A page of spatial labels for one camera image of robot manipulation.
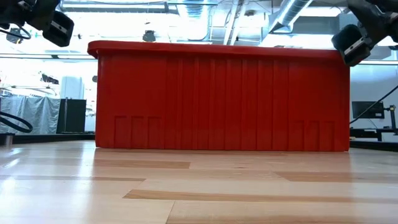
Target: exposed ceiling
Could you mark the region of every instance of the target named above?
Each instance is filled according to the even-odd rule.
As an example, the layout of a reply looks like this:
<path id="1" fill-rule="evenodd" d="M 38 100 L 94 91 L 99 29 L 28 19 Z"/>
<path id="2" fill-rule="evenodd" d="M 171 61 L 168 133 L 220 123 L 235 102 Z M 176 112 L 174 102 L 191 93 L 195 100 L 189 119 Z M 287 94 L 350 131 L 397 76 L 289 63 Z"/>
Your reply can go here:
<path id="1" fill-rule="evenodd" d="M 273 47 L 291 45 L 305 48 L 332 48 L 330 39 L 343 26 L 355 23 L 352 14 L 343 14 L 341 0 L 64 0 L 59 9 L 75 21 L 71 44 L 60 49 L 45 41 L 40 32 L 27 26 L 34 38 L 14 45 L 0 35 L 1 53 L 85 54 L 93 40 L 142 41 L 145 30 L 154 30 L 157 42 L 206 42 L 211 44 Z M 280 12 L 298 7 L 300 14 Z M 275 22 L 289 22 L 275 29 Z M 281 34 L 290 29 L 289 34 Z M 377 47 L 381 59 L 391 54 Z"/>

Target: computer monitor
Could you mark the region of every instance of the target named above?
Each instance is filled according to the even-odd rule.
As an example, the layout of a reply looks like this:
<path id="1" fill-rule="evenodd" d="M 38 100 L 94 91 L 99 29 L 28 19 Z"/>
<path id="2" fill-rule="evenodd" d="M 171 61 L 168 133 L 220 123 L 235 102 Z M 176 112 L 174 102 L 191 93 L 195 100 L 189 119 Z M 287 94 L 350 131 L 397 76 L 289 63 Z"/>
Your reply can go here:
<path id="1" fill-rule="evenodd" d="M 353 101 L 353 118 L 357 118 L 363 111 L 368 109 L 375 101 Z M 361 118 L 365 119 L 384 119 L 383 102 L 376 103 L 369 111 L 363 114 Z"/>

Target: black stand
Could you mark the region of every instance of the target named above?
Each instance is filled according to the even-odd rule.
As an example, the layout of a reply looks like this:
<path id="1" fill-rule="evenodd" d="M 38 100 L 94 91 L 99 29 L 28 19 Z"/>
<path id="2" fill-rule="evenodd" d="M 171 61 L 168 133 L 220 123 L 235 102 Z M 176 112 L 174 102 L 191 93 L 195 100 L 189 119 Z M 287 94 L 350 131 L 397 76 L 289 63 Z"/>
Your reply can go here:
<path id="1" fill-rule="evenodd" d="M 394 135 L 398 136 L 398 129 L 396 125 L 396 106 L 390 105 L 388 108 L 384 108 L 386 111 L 390 111 L 391 115 L 391 127 L 383 127 L 377 129 L 363 129 L 363 128 L 351 128 L 349 130 L 349 136 L 355 138 L 376 138 L 377 141 L 382 141 L 383 133 L 394 133 Z"/>

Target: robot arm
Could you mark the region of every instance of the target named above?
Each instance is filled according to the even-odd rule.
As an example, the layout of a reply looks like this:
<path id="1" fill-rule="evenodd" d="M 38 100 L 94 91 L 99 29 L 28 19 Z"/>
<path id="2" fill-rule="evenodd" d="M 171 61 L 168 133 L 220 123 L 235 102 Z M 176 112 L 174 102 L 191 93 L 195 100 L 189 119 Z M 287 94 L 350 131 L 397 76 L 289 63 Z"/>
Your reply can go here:
<path id="1" fill-rule="evenodd" d="M 358 26 L 348 25 L 332 38 L 345 64 L 355 66 L 373 47 L 390 36 L 398 42 L 398 0 L 347 0 Z"/>
<path id="2" fill-rule="evenodd" d="M 59 3 L 60 0 L 0 0 L 0 32 L 29 39 L 29 33 L 22 28 L 28 23 L 42 30 L 47 40 L 66 47 L 70 43 L 74 23 L 65 14 L 55 10 Z M 5 31 L 10 24 L 19 26 L 27 36 Z"/>

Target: white wall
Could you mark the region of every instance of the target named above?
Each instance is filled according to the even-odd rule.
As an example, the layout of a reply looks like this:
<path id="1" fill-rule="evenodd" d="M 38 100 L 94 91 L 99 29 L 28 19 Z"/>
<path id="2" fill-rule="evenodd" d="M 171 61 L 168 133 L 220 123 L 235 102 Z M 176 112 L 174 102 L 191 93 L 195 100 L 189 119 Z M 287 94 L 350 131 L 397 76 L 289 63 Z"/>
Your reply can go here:
<path id="1" fill-rule="evenodd" d="M 96 116 L 86 116 L 85 131 L 95 131 Z"/>
<path id="2" fill-rule="evenodd" d="M 351 69 L 351 101 L 377 101 L 397 85 L 398 68 L 395 65 L 358 65 Z M 383 102 L 384 107 L 398 106 L 398 90 Z M 352 119 L 353 114 L 350 109 L 350 120 Z M 372 121 L 378 128 L 391 126 L 391 117 L 388 111 L 385 111 L 385 119 L 372 119 Z M 351 127 L 374 128 L 368 119 L 359 119 Z M 386 133 L 383 134 L 383 140 L 398 142 L 398 136 Z"/>
<path id="3" fill-rule="evenodd" d="M 85 85 L 81 77 L 66 76 L 62 77 L 61 82 L 61 98 L 69 98 L 75 100 L 84 99 Z"/>

